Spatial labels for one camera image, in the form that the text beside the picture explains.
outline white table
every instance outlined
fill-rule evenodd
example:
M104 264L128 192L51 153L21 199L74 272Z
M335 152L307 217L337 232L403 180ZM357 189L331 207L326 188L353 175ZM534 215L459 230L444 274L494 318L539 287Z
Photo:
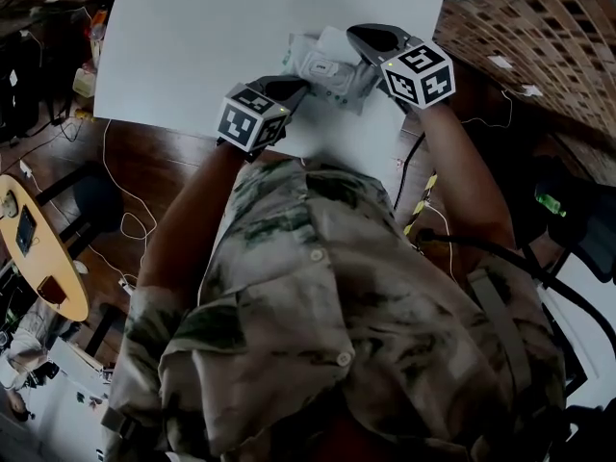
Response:
M283 68L289 34L369 22L431 39L443 0L115 0L96 87L97 116L215 136L222 97ZM380 179L396 172L403 114L381 91L361 116L306 99L275 150Z

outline black cable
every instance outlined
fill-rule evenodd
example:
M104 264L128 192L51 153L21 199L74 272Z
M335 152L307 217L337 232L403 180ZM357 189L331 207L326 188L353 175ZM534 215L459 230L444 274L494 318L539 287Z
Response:
M26 137L26 139L31 139L34 136L37 136L40 132L42 132L45 128L47 128L49 125L51 125L51 123L57 118L54 119L50 119L49 121L47 121L47 123L45 123L43 126L41 126L34 134L29 135L28 137Z
M66 134L66 130L64 129L64 124L61 123L60 126L60 130L62 130L63 135L65 136L66 140L73 143L77 140L77 137L79 137L79 132L81 132L81 127L84 125L84 119L82 118L81 123L79 124L79 128L77 128L77 131L75 132L75 137L71 138Z
M52 137L49 141L45 141L43 143L40 143L39 145L37 145L36 147L33 147L32 149L30 149L28 152L26 152L24 155L20 156L19 158L17 158L16 160L14 160L12 163L9 164L8 167L5 167L2 172L0 172L0 175L5 174L9 169L11 169L13 166L15 166L17 163L19 163L19 161L21 161L23 158L25 158L26 156L28 156L29 154L32 154L34 151L36 151L39 147L43 147L44 145L47 145L48 143L53 142L55 139L57 139L60 135L62 134L62 132L59 132L58 134L56 134L54 137Z
M475 248L482 249L496 255L497 257L502 258L503 260L506 260L517 268L522 269L524 272L529 273L532 277L543 281L545 284L554 289L565 299L568 299L578 308L590 315L590 317L599 325L603 333L607 336L607 339L611 343L612 349L614 350L614 357L616 357L616 332L614 332L614 329L612 328L609 321L607 321L607 319L599 312L599 310L597 310L597 308L595 308L588 301L586 301L586 299L577 291L573 290L562 281L559 281L550 273L545 272L540 267L533 266L526 259L522 258L519 255L516 255L512 251L503 248L499 244L486 242L479 238L472 238L467 236L437 235L431 229L424 229L420 232L420 234L418 234L418 239L421 239L425 242L437 241L462 244L464 246L474 246Z
M404 190L404 184L406 183L406 171L408 170L408 165L411 162L411 159L417 152L417 149L420 148L422 142L425 139L425 133L421 134L421 136L415 142L415 145L411 148L411 152L406 156L406 161L404 161L404 167L402 168L402 179L400 180L400 188L398 189L398 196L396 197L396 203L394 204L394 211L398 209L398 205L400 203L400 199L402 198L402 191Z

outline yellow and black tape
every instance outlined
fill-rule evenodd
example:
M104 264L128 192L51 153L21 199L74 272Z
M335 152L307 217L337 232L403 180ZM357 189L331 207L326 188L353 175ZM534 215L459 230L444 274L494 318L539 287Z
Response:
M404 234L406 236L408 236L408 234L411 232L411 229L413 228L413 224L415 223L417 218L422 213L422 210L425 207L425 202L430 198L430 194L432 193L432 189L434 188L434 185L436 185L437 179L438 179L438 175L436 174L436 171L434 171L432 173L432 176L430 176L429 179L427 180L425 189L423 190L423 193L422 193L422 198L417 203L417 206L415 207L415 210L413 211L413 216L411 216L411 219L408 221L408 223L406 224L406 227L404 228Z

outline chair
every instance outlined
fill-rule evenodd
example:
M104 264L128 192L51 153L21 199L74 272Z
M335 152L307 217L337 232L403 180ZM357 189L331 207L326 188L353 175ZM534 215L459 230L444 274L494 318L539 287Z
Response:
M525 247L547 227L550 238L574 253L601 282L613 280L616 188L576 178L559 158L542 156L533 163L532 210L539 206L540 212L534 212L533 231L518 245Z
M107 170L97 163L87 163L41 192L37 196L38 204L45 205L69 187L73 187L80 215L60 233L60 239L66 243L88 226L68 247L70 258L75 259L99 234L119 229L124 202Z

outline shirt button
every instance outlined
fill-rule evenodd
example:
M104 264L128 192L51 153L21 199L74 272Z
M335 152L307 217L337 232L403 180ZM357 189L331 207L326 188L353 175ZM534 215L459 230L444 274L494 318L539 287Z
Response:
M350 353L348 352L341 352L340 354L338 354L338 357L336 358L336 363L338 363L338 366L341 367L345 367L350 365L350 361L353 359L353 357L350 355Z
M319 262L324 256L323 250L312 250L310 253L310 260L313 262Z

